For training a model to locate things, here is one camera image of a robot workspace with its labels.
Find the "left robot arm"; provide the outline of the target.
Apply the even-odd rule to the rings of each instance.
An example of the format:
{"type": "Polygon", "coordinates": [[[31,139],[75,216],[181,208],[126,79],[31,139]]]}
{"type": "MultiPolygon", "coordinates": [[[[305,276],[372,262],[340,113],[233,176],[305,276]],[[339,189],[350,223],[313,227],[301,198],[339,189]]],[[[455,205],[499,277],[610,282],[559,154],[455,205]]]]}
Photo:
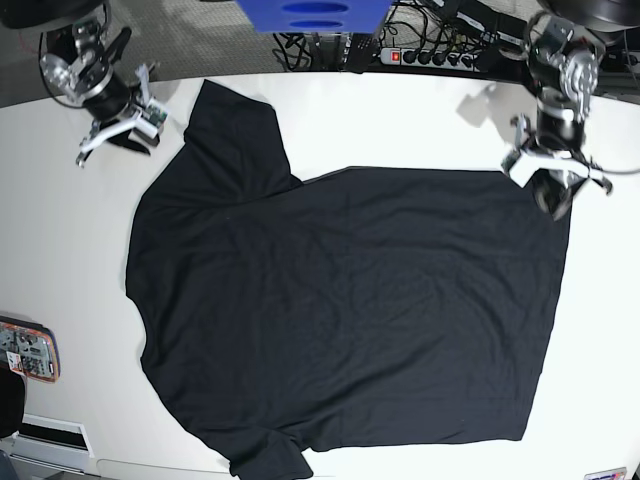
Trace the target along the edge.
{"type": "Polygon", "coordinates": [[[595,180],[607,193],[612,189],[582,152],[603,44],[547,11],[528,21],[524,40],[537,106],[536,126],[526,146],[545,160],[532,177],[534,198],[544,213],[558,221],[586,181],[595,180]]]}

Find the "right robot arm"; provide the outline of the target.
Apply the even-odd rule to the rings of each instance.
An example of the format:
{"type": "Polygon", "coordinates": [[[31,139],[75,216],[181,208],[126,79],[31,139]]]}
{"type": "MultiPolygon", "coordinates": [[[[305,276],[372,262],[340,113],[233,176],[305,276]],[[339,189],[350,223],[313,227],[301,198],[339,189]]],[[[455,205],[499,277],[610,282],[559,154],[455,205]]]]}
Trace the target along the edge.
{"type": "Polygon", "coordinates": [[[39,41],[39,74],[46,90],[56,88],[66,108],[84,110],[92,117],[89,133],[79,145],[76,165],[83,167],[91,153],[105,143],[149,155],[160,143],[168,112],[151,93],[154,63],[135,69],[136,81],[127,83],[115,70],[132,35],[125,26],[112,40],[108,1],[70,25],[43,34],[39,41]]]}

